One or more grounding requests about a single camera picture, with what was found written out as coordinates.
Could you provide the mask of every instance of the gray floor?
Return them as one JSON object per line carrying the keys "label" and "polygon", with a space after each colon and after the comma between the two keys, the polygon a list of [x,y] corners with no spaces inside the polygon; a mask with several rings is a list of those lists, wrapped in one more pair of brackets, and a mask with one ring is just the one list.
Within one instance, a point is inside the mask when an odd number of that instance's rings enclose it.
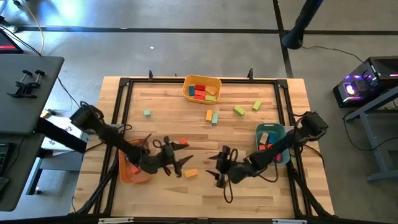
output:
{"label": "gray floor", "polygon": [[[62,1],[30,0],[43,26],[163,27],[276,29],[272,0],[201,1]],[[279,0],[285,29],[294,25],[304,0]],[[14,24],[34,26],[34,21],[13,4],[2,16]],[[397,30],[395,0],[325,0],[309,29]],[[20,38],[40,47],[38,32],[21,32]],[[398,35],[306,35],[304,46],[336,47],[358,55],[398,55]],[[188,75],[191,73],[244,77],[249,68],[255,77],[286,77],[279,36],[276,34],[138,34],[46,32],[45,55],[65,57],[60,78],[76,100],[96,103],[101,82],[108,75]],[[377,172],[371,152],[350,146],[341,110],[331,89],[359,65],[352,56],[322,49],[290,50],[295,78],[304,78],[312,110],[330,125],[320,141],[335,213],[343,218],[398,222],[396,180],[369,184]],[[68,110],[70,101],[57,83],[46,108]],[[69,116],[72,111],[64,112]],[[396,117],[376,117],[376,135],[398,134]],[[358,123],[350,124],[351,137],[369,147]],[[386,147],[396,145],[390,142]],[[46,171],[39,186],[44,195],[23,195],[17,209],[0,213],[0,219],[63,215],[69,212],[77,175]]]}

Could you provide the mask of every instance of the orange bin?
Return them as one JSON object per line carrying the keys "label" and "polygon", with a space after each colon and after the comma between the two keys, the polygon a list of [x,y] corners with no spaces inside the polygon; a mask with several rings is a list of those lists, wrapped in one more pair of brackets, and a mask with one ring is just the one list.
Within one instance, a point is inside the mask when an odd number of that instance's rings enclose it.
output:
{"label": "orange bin", "polygon": [[[190,96],[189,86],[196,84],[215,87],[217,89],[217,93],[215,94],[216,100],[215,101],[198,100],[194,99],[193,96]],[[217,103],[218,99],[220,98],[220,91],[221,91],[221,80],[219,78],[204,77],[201,75],[188,75],[187,77],[185,77],[184,86],[182,87],[182,94],[186,97],[188,101],[195,103],[204,103],[208,105],[214,105]]]}
{"label": "orange bin", "polygon": [[[128,142],[132,145],[140,144],[145,139],[135,139],[135,140],[128,140]],[[148,148],[148,142],[144,143],[144,146]],[[120,181],[124,184],[133,184],[133,183],[140,183],[149,180],[150,174],[140,170],[138,173],[133,173],[134,169],[137,169],[133,164],[131,164],[126,159],[126,154],[121,150],[118,150],[119,153],[119,177]]]}

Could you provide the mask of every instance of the keyboard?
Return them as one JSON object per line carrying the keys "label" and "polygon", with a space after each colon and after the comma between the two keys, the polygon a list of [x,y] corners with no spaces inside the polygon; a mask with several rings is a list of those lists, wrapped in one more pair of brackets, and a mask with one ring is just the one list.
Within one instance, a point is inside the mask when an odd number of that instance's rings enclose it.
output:
{"label": "keyboard", "polygon": [[0,177],[4,175],[10,160],[13,143],[0,143]]}

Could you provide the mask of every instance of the butcher block tabletop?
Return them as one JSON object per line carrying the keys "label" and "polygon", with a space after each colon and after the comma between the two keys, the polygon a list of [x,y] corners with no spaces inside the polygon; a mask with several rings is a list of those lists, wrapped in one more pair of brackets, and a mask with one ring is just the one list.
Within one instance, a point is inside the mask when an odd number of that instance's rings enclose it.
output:
{"label": "butcher block tabletop", "polygon": [[[96,105],[105,121],[111,122],[119,80],[121,77],[105,77],[99,101]],[[292,109],[295,114],[310,111],[304,80],[287,79]],[[208,218],[294,218],[289,181],[285,165],[278,165],[279,179],[276,183],[261,178],[248,177],[239,184],[233,184],[232,203],[223,197],[223,189],[216,187],[216,180],[206,170],[216,171],[216,161],[209,160],[217,155],[223,145],[239,152],[238,161],[256,150],[255,130],[261,123],[279,123],[273,85],[266,84],[222,84],[221,96],[215,105],[204,105],[187,101],[182,95],[182,83],[135,83],[132,89],[125,139],[149,138],[149,149],[155,150],[152,141],[186,139],[189,147],[175,153],[177,159],[194,155],[184,166],[183,172],[197,169],[198,175],[191,178],[167,176],[163,169],[151,175],[150,180],[140,184],[123,184],[119,177],[114,192],[111,215],[113,217],[208,217]],[[282,106],[285,107],[283,91]],[[118,123],[121,123],[127,88],[122,95]],[[256,100],[262,105],[252,110]],[[240,117],[233,108],[241,106],[246,113]],[[151,117],[144,116],[150,110]],[[206,122],[206,111],[218,113],[218,124]],[[284,110],[286,123],[287,112]],[[96,137],[90,138],[87,147],[98,144]],[[308,144],[319,151],[317,142]],[[78,183],[73,199],[79,209],[98,185],[106,145],[103,144],[84,155]],[[329,213],[333,213],[328,184],[322,160],[313,151],[304,148],[303,167],[308,188]],[[268,179],[275,179],[273,164],[263,173]],[[300,208],[304,211],[302,194],[297,186]],[[108,198],[109,184],[104,190],[101,210]],[[226,196],[230,198],[229,188]]]}

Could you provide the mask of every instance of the light green block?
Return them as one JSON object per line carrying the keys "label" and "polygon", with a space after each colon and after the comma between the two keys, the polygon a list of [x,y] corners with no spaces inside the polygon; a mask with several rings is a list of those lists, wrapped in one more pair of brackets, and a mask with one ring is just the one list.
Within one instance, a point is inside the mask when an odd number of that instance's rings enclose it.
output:
{"label": "light green block", "polygon": [[149,118],[150,117],[150,110],[144,110],[144,115],[145,115],[145,117]]}
{"label": "light green block", "polygon": [[213,117],[211,119],[211,124],[216,125],[218,121],[218,113],[213,113]]}
{"label": "light green block", "polygon": [[245,110],[240,106],[235,106],[234,111],[235,111],[235,113],[237,113],[240,116],[243,116],[245,113]]}
{"label": "light green block", "polygon": [[261,106],[261,103],[262,103],[261,100],[256,100],[256,102],[253,105],[253,109],[258,110]]}
{"label": "light green block", "polygon": [[206,100],[207,101],[215,101],[216,100],[216,96],[206,95]]}

